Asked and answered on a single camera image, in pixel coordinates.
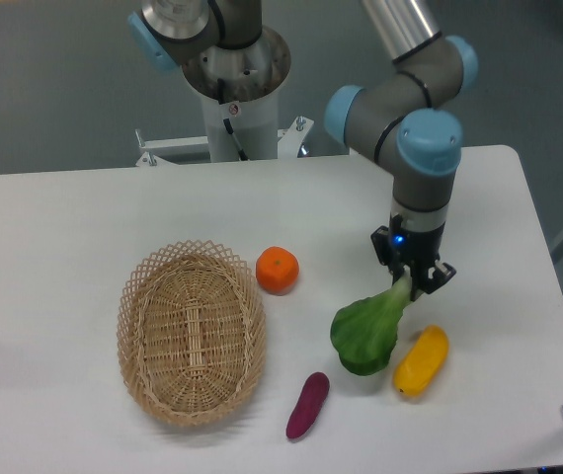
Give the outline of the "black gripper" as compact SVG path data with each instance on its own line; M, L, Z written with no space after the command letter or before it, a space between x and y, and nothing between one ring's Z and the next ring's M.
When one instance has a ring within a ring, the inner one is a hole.
M380 226L370 236L378 261L387 267L392 281L398 281L407 267L411 276L410 300L422 294L432 294L446 285L455 275L452 265L437 261L445 225L425 232L416 232L404 226L404 219L395 214L389 227Z

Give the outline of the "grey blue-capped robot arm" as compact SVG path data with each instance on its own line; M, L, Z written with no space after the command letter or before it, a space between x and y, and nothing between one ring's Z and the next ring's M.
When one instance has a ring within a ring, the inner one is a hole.
M324 126L392 176L389 223L371 241L394 278L410 278L417 298L455 273L440 246L462 128L443 105L472 86L478 58L464 39L442 33L423 1L366 1L363 8L395 73L374 88L340 88ZM212 160L279 156L277 92L291 59L285 40L265 26L260 2L144 1L127 24L157 68L180 68L200 96Z

